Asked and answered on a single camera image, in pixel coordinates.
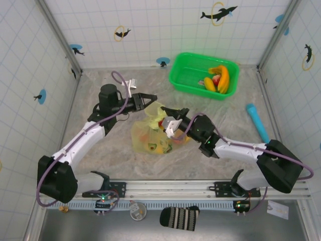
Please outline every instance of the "banana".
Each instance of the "banana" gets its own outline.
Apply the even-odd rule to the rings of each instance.
[[[217,86],[217,90],[221,94],[225,94],[229,88],[230,85],[230,76],[229,76],[229,71],[227,68],[223,65],[219,65],[218,67],[215,68],[209,68],[209,73],[210,74],[220,74],[221,79],[219,82],[219,85]]]
[[[205,77],[205,78],[204,78],[204,85],[205,85],[205,88],[206,88],[207,90],[216,92],[215,85],[214,85],[214,83],[213,83],[213,81],[212,81],[211,78]]]

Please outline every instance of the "yellow plastic bag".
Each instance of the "yellow plastic bag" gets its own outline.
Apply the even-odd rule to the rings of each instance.
[[[147,117],[143,121],[135,122],[131,128],[131,140],[133,149],[139,153],[166,154],[178,148],[188,141],[185,137],[182,141],[174,141],[163,132],[160,123],[167,116],[161,109],[161,103],[154,102],[145,109]],[[177,130],[175,136],[182,134]]]

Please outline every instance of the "striped sock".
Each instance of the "striped sock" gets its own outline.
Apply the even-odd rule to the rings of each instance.
[[[164,227],[194,231],[199,213],[200,210],[197,206],[167,207],[162,210],[159,222]]]

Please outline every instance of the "marble surface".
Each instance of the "marble surface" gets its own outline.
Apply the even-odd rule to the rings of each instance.
[[[67,144],[84,126],[92,109],[98,103],[100,87],[114,83],[124,94],[124,88],[112,78],[112,70],[87,69],[81,78],[74,105],[64,136]],[[264,104],[254,68],[241,67],[236,93],[224,101],[204,98],[176,91],[169,83],[169,68],[118,69],[128,80],[137,79],[135,92],[156,94],[158,101],[169,108],[190,109],[189,117],[197,112],[206,113],[220,132],[233,140],[260,143],[260,136],[245,110],[254,103],[270,138],[271,123]],[[207,158],[199,144],[190,141],[169,154],[150,155],[135,153],[131,147],[130,129],[135,121],[145,118],[143,111],[131,113],[125,122],[118,122],[111,132],[100,140],[80,162],[76,173],[92,170],[106,173],[115,179],[230,179],[239,169],[257,168],[241,161]]]

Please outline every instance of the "white paper tag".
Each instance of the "white paper tag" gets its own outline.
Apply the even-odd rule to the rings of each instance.
[[[268,200],[267,202],[267,213],[286,220],[289,219],[289,207],[271,200]]]

